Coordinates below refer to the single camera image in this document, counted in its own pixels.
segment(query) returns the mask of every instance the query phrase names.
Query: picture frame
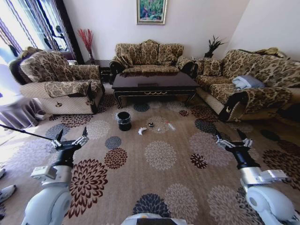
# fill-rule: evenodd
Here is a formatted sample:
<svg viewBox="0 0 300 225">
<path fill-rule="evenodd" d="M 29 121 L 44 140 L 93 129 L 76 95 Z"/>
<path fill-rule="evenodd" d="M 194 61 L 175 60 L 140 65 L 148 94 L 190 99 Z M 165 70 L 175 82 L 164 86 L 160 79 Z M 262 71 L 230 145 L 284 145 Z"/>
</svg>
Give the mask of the picture frame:
<svg viewBox="0 0 300 225">
<path fill-rule="evenodd" d="M 137 25 L 164 25 L 168 0 L 136 0 Z"/>
</svg>

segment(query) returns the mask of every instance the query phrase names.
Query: white shoe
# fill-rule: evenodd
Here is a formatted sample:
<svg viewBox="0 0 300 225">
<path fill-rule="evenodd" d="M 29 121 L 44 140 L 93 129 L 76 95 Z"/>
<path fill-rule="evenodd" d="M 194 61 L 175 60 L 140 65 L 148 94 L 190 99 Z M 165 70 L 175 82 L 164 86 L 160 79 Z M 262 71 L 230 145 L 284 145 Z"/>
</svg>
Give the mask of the white shoe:
<svg viewBox="0 0 300 225">
<path fill-rule="evenodd" d="M 0 178 L 5 174 L 5 169 L 0 169 Z"/>
<path fill-rule="evenodd" d="M 10 185 L 0 190 L 0 203 L 7 200 L 16 190 L 16 185 Z"/>
</svg>

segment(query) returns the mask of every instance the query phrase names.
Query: armchair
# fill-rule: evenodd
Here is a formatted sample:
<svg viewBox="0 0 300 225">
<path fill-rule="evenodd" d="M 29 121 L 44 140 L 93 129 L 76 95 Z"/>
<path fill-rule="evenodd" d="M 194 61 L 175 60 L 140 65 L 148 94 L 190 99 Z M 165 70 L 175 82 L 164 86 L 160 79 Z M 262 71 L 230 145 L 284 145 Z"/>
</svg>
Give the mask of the armchair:
<svg viewBox="0 0 300 225">
<path fill-rule="evenodd" d="M 60 52 L 23 52 L 10 62 L 21 93 L 38 98 L 48 114 L 92 114 L 105 92 L 96 65 L 73 65 Z"/>
</svg>

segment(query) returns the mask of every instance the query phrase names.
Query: round table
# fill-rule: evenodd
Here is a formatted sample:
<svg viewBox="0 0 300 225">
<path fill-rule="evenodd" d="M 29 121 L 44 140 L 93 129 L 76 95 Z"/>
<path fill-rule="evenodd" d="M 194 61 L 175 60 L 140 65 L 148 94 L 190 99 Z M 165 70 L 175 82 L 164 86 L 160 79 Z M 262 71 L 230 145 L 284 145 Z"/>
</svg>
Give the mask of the round table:
<svg viewBox="0 0 300 225">
<path fill-rule="evenodd" d="M 9 127 L 28 128 L 37 126 L 35 114 L 43 112 L 40 103 L 22 95 L 0 97 L 0 120 Z"/>
</svg>

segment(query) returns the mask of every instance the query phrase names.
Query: patterned carpet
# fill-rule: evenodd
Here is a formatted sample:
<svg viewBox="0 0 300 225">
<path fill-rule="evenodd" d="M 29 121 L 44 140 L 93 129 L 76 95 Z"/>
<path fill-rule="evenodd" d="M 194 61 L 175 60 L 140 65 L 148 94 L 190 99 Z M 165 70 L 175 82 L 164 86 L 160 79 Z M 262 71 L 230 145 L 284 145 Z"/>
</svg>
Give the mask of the patterned carpet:
<svg viewBox="0 0 300 225">
<path fill-rule="evenodd" d="M 252 157 L 262 169 L 283 169 L 291 178 L 274 185 L 300 209 L 300 127 L 278 120 L 222 123 L 196 97 L 189 107 L 182 98 L 169 101 L 129 99 L 117 109 L 111 90 L 96 115 L 51 115 L 30 132 L 54 138 L 81 135 L 89 142 L 75 153 L 71 209 L 64 225 L 119 225 L 127 216 L 152 212 L 183 218 L 195 225 L 262 224 L 249 207 L 240 186 L 240 173 L 229 152 L 215 144 L 215 129 L 238 140 L 236 128 L 254 140 Z M 119 130 L 117 112 L 126 111 L 132 128 Z M 169 121 L 175 130 L 166 122 Z M 143 136 L 140 127 L 147 127 Z M 46 140 L 18 134 L 0 146 L 1 166 L 7 174 L 0 188 L 16 184 L 18 190 L 4 204 L 1 224 L 20 224 L 29 199 L 41 190 L 30 177 L 35 166 L 49 165 L 57 152 Z"/>
</svg>

